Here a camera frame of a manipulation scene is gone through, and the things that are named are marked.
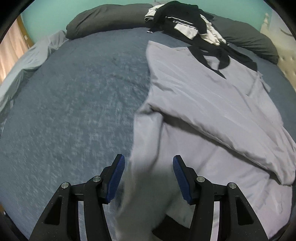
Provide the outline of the grey and black jacket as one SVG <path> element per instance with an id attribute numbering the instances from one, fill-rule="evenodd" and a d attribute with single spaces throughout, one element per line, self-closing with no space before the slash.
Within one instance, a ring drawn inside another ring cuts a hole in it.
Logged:
<path id="1" fill-rule="evenodd" d="M 232 60 L 218 75 L 188 48 L 153 41 L 146 56 L 151 85 L 134 117 L 116 238 L 151 240 L 165 215 L 189 226 L 176 155 L 213 183 L 235 182 L 273 237 L 290 218 L 295 141 L 261 74 Z"/>

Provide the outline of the black and white clothes pile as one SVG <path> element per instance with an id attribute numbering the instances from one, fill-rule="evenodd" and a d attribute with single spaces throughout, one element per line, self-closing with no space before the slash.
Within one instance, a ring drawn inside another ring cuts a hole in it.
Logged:
<path id="1" fill-rule="evenodd" d="M 150 26 L 150 33 L 161 31 L 188 43 L 196 60 L 221 77 L 220 70 L 229 66 L 231 59 L 257 71 L 254 61 L 229 46 L 210 22 L 212 18 L 197 5 L 170 1 L 150 8 L 144 20 Z"/>

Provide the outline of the light grey pillow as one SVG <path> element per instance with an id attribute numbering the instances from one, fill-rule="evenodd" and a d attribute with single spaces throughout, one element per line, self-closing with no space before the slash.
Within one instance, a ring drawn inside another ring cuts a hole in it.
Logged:
<path id="1" fill-rule="evenodd" d="M 12 100 L 20 84 L 25 80 L 25 75 L 36 71 L 67 40 L 65 32 L 59 30 L 36 42 L 20 57 L 1 84 L 1 110 Z"/>

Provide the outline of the pink curtain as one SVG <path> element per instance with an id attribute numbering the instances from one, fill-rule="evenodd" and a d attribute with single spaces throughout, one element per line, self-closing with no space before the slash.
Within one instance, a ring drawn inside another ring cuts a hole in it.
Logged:
<path id="1" fill-rule="evenodd" d="M 33 45 L 34 42 L 30 38 L 23 24 L 21 15 L 19 15 L 1 42 L 1 84 L 20 57 L 22 57 Z"/>

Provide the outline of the cream tufted headboard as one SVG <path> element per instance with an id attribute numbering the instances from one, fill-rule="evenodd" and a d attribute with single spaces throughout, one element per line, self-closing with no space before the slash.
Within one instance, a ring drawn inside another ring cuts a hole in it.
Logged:
<path id="1" fill-rule="evenodd" d="M 274 10 L 271 14 L 265 13 L 260 33 L 269 37 L 273 42 L 279 56 L 277 65 L 295 89 L 296 47 L 294 36 Z"/>

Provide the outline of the dark grey long pillow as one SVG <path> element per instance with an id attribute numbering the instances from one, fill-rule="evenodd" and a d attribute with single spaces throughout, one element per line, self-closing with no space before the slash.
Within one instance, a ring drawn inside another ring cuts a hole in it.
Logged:
<path id="1" fill-rule="evenodd" d="M 103 4 L 79 13 L 67 26 L 66 38 L 73 40 L 86 37 L 93 33 L 148 27 L 144 20 L 145 14 L 155 4 Z M 277 64 L 278 51 L 269 37 L 260 33 L 248 23 L 210 15 L 214 28 L 229 43 L 252 51 L 257 56 Z"/>

